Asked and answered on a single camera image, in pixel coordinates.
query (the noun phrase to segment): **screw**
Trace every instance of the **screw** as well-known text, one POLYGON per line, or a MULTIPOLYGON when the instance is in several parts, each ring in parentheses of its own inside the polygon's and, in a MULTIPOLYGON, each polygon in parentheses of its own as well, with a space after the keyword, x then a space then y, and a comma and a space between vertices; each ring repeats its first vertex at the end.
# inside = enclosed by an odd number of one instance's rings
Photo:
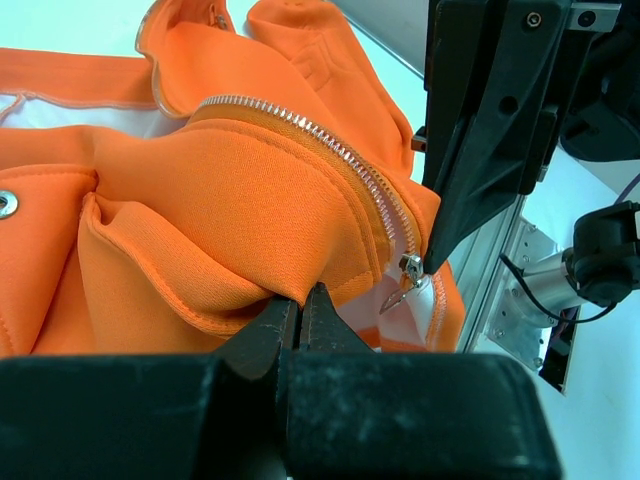
POLYGON ((589 28, 594 23, 596 23, 596 14, 591 10, 582 12, 578 17, 578 25, 580 25, 582 28, 589 28))
POLYGON ((529 28, 538 28, 542 24, 542 15, 538 12, 531 12, 527 15, 527 27, 529 28))

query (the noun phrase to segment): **black cable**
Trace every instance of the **black cable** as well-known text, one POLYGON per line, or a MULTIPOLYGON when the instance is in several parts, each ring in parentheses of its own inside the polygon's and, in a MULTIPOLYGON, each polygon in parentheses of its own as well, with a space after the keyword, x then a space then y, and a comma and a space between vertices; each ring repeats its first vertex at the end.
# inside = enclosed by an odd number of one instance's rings
POLYGON ((619 203, 624 202, 631 194, 631 192, 636 188, 638 183, 640 183, 640 173, 636 175, 633 180, 631 180, 631 182, 629 182, 629 185, 627 185, 624 190, 622 190, 622 193, 618 195, 618 198, 616 198, 616 201, 613 204, 618 205, 619 203))
POLYGON ((533 295, 533 292, 529 288, 529 285, 527 285, 527 282, 524 281, 524 278, 522 277, 522 273, 520 273, 520 269, 518 267, 516 267, 511 260, 509 260, 509 257, 507 257, 504 253, 501 253, 500 254, 500 260, 502 260, 502 263, 504 263, 505 267, 507 267, 509 269, 511 274, 518 281, 518 283, 522 287, 522 290, 524 290, 524 293, 526 293, 527 297, 529 297, 529 300, 531 300, 531 302, 533 302, 533 304, 536 307, 538 307, 538 310, 540 310, 545 315, 548 315, 549 317, 553 318, 554 320, 558 320, 559 322, 568 323, 569 325, 576 325, 578 323, 593 322, 594 320, 598 320, 598 319, 604 317, 605 315, 607 315, 608 313, 611 313, 611 311, 618 306, 618 304, 614 302, 611 305, 609 305, 607 308, 605 308, 599 314, 597 314, 597 315, 595 315, 595 316, 593 316, 591 318, 585 318, 584 320, 569 320, 568 318, 561 317, 560 315, 556 315, 555 313, 550 312, 549 310, 547 310, 544 307, 544 305, 542 305, 538 301, 538 299, 533 295))

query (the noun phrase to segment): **white table surface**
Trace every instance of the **white table surface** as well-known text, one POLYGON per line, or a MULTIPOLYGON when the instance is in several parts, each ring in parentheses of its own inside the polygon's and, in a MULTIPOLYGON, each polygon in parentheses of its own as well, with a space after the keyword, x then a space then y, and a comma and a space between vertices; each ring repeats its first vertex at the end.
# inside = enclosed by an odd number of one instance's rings
MULTIPOLYGON (((243 31, 253 0, 228 0, 243 31)), ((0 46, 69 53, 137 56, 133 45, 150 0, 0 0, 0 46)), ((358 38, 381 81, 415 128, 423 124, 422 81, 363 34, 358 38)), ((422 177, 417 156, 412 178, 422 177)), ((527 200, 524 216, 560 245, 570 244, 573 222, 610 204, 615 194, 562 152, 527 200)), ((597 309, 585 308, 589 315, 597 309)), ((578 328, 566 395, 540 378, 543 403, 566 478, 640 478, 640 295, 601 321, 578 328)), ((489 340, 478 351, 504 353, 489 340)))

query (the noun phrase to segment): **zipper pull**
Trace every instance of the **zipper pull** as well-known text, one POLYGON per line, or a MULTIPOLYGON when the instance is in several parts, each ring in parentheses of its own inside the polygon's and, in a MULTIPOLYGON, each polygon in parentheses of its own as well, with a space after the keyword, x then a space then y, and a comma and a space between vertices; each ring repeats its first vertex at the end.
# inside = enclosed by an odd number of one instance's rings
POLYGON ((405 253, 400 259, 400 268, 402 269, 402 279, 400 280, 400 288, 389 295, 380 307, 380 315, 388 312, 393 307, 400 305, 404 299, 414 288, 420 288, 423 283, 424 266, 420 255, 410 255, 405 253))

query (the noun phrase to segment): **orange fabric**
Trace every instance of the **orange fabric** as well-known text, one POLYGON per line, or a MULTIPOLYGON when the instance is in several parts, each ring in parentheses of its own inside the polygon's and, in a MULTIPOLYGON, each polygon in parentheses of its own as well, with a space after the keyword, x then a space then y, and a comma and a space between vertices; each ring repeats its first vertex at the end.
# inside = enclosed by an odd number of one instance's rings
POLYGON ((0 48, 0 93, 74 107, 156 108, 141 58, 0 48))
MULTIPOLYGON (((0 356, 209 351, 274 294, 303 304, 321 281, 339 306, 380 281, 390 245, 354 172, 243 107, 194 115, 210 95, 264 98, 336 132, 389 182, 425 251, 439 199, 409 180, 409 125, 338 9, 263 0, 249 20, 263 43, 235 35, 221 1, 152 7, 137 46, 156 100, 192 117, 171 135, 0 129, 0 190, 20 200, 0 219, 0 356)), ((440 277, 425 342, 452 350, 464 311, 450 269, 440 277)))
POLYGON ((371 348, 380 347, 380 332, 377 327, 371 327, 358 331, 358 336, 371 348))
POLYGON ((418 345, 411 345, 404 342, 396 342, 387 338, 380 339, 380 349, 385 353, 398 353, 398 352, 415 352, 425 353, 427 350, 418 345))
POLYGON ((0 124, 5 121, 5 119, 13 113, 22 103, 25 101, 24 95, 19 93, 16 95, 15 100, 3 110, 0 110, 0 124))

